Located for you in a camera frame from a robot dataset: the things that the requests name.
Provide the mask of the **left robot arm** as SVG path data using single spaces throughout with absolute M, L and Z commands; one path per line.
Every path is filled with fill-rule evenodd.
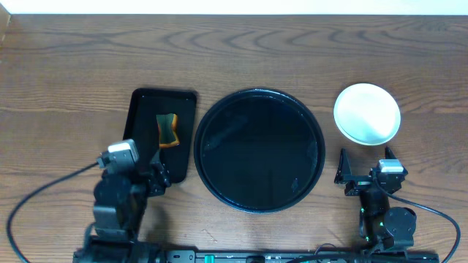
M 74 262 L 167 261 L 160 245 L 140 242 L 138 235 L 148 199 L 171 186 L 169 171 L 160 149 L 148 161 L 136 159 L 134 153 L 105 151 L 97 158 L 104 172 L 94 188 L 94 223 L 86 230 L 83 247 L 74 253 Z

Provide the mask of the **yellow plate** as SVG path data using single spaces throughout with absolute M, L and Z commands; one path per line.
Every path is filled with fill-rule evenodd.
M 392 140 L 399 128 L 400 123 L 391 126 L 372 126 L 369 123 L 358 123 L 353 125 L 336 124 L 339 131 L 352 142 L 359 145 L 382 145 Z

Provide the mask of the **light blue plate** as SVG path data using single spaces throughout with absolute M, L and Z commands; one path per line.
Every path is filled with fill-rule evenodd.
M 371 83 L 356 83 L 345 88 L 333 107 L 335 123 L 372 126 L 401 125 L 401 112 L 396 100 L 383 88 Z

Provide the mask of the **orange green sponge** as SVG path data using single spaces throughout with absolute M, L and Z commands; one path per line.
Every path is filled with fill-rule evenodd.
M 178 116 L 175 113 L 156 116 L 159 131 L 159 147 L 171 148 L 180 144 L 176 134 Z

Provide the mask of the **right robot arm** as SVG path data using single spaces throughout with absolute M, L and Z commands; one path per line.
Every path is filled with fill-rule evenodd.
M 354 175 L 345 149 L 341 149 L 335 184 L 344 194 L 358 196 L 361 203 L 359 232 L 366 240 L 363 255 L 404 254 L 414 245 L 417 216 L 407 207 L 391 207 L 389 196 L 399 189 L 408 171 L 389 147 L 385 158 L 367 175 Z

